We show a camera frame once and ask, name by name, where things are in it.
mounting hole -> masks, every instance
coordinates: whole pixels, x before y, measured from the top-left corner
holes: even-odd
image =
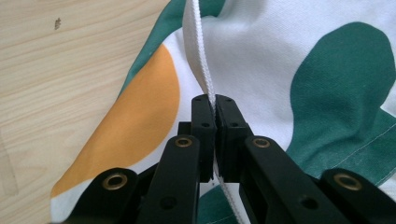
[[[271,146],[270,142],[268,142],[268,140],[263,139],[263,138],[255,138],[255,139],[253,139],[253,144],[256,147],[269,147],[269,146]]]
[[[175,197],[164,197],[160,201],[160,206],[164,210],[169,210],[177,205],[177,200]]]
[[[347,175],[344,173],[334,175],[334,181],[339,186],[350,189],[350,190],[361,190],[362,185],[361,182],[351,175]]]
[[[310,209],[310,210],[315,210],[315,209],[319,208],[318,202],[315,199],[310,198],[306,195],[304,195],[303,197],[300,198],[299,203],[303,207]]]
[[[175,141],[175,144],[178,147],[189,147],[191,146],[192,141],[190,140],[190,138],[181,137]]]
[[[122,173],[109,175],[103,182],[102,187],[107,190],[120,189],[125,186],[128,177]]]

table surface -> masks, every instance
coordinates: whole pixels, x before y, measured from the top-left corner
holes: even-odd
[[[0,0],[0,223],[50,221],[52,186],[168,2]]]

green shape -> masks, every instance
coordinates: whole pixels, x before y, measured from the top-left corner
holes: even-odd
[[[199,199],[198,223],[238,223],[220,186],[213,188]]]
[[[395,82],[387,36],[353,22],[323,36],[298,68],[287,153],[308,174],[333,167],[377,185],[396,171],[396,118],[380,106]]]
[[[201,0],[201,17],[217,17],[221,12],[224,1],[225,0]],[[154,28],[149,34],[148,40],[137,55],[134,64],[129,70],[121,88],[120,94],[125,90],[125,88],[129,85],[131,80],[140,71],[140,69],[142,69],[142,67],[147,63],[151,55],[155,52],[155,50],[157,50],[165,38],[181,27],[185,5],[186,0],[172,0],[165,7],[160,17],[156,21]]]

wood grain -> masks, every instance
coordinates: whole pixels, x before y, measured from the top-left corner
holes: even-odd
[[[116,100],[166,0],[0,0],[0,223],[50,190]]]

cloth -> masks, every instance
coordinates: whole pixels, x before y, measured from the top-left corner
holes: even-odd
[[[207,90],[185,49],[184,6],[164,9],[119,99],[54,186],[53,221],[66,219],[104,170],[140,173],[158,162],[177,124],[190,120],[191,99]],[[202,0],[198,9],[212,88],[235,99],[255,134],[275,139],[314,177],[341,167],[380,186],[395,174],[396,4]],[[204,194],[207,185],[199,223],[248,223],[237,187]]]

